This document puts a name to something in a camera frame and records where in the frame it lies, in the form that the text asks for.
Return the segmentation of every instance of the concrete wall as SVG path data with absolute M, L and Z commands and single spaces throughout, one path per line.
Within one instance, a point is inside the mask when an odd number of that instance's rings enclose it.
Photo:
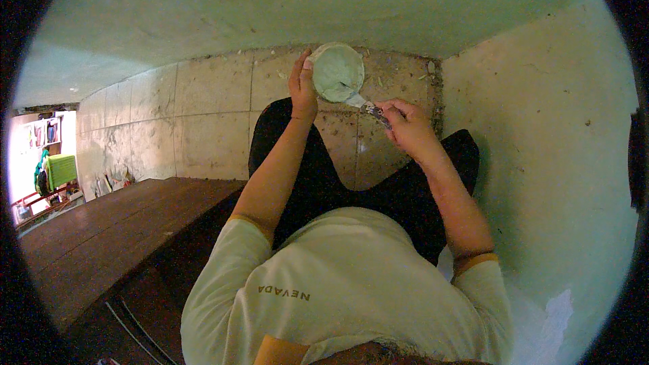
M 633 251 L 629 55 L 602 0 L 577 0 L 443 62 L 444 131 L 482 150 L 487 213 L 515 309 L 515 364 L 570 364 Z
M 570 0 L 55 0 L 15 106 L 79 101 L 209 53 L 346 41 L 447 57 Z

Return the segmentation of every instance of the black pants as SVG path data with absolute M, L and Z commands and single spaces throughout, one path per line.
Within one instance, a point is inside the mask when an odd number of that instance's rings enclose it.
M 273 101 L 260 115 L 250 147 L 250 176 L 284 132 L 291 110 L 291 99 L 285 98 Z M 441 143 L 472 194 L 480 164 L 476 143 L 467 130 L 457 131 Z M 312 126 L 293 191 L 275 229 L 273 249 L 312 219 L 339 207 L 365 207 L 389 216 L 410 235 L 417 252 L 437 265 L 446 235 L 426 175 L 418 164 L 411 161 L 366 191 L 350 191 L 340 182 L 325 143 Z

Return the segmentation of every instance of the hand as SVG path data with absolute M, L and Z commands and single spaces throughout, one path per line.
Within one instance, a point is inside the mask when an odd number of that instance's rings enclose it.
M 288 89 L 293 103 L 291 117 L 312 124 L 318 114 L 318 101 L 313 88 L 313 63 L 306 61 L 309 54 L 311 50 L 307 48 L 293 65 Z
M 383 110 L 392 125 L 392 130 L 385 130 L 387 138 L 419 165 L 430 158 L 431 152 L 442 150 L 435 132 L 430 127 L 430 121 L 421 107 L 400 98 L 376 101 L 375 104 Z

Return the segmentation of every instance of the white t-shirt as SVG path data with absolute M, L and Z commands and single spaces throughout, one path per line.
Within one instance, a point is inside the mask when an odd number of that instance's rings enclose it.
M 185 361 L 252 364 L 266 334 L 310 345 L 302 364 L 369 341 L 499 364 L 512 343 L 497 261 L 451 284 L 398 223 L 358 207 L 321 215 L 274 255 L 254 223 L 223 227 L 183 310 Z

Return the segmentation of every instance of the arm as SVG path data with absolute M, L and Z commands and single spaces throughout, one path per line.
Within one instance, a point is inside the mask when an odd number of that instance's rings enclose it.
M 288 81 L 293 102 L 291 120 L 246 184 L 232 212 L 232 215 L 245 216 L 257 223 L 271 245 L 274 229 L 295 184 L 306 137 L 318 111 L 312 83 L 313 64 L 305 62 L 310 53 L 306 50 L 295 62 Z
M 455 268 L 475 256 L 493 252 L 487 220 L 466 191 L 422 109 L 401 99 L 378 101 L 377 105 L 392 125 L 392 130 L 386 130 L 387 136 L 421 166 L 428 178 Z

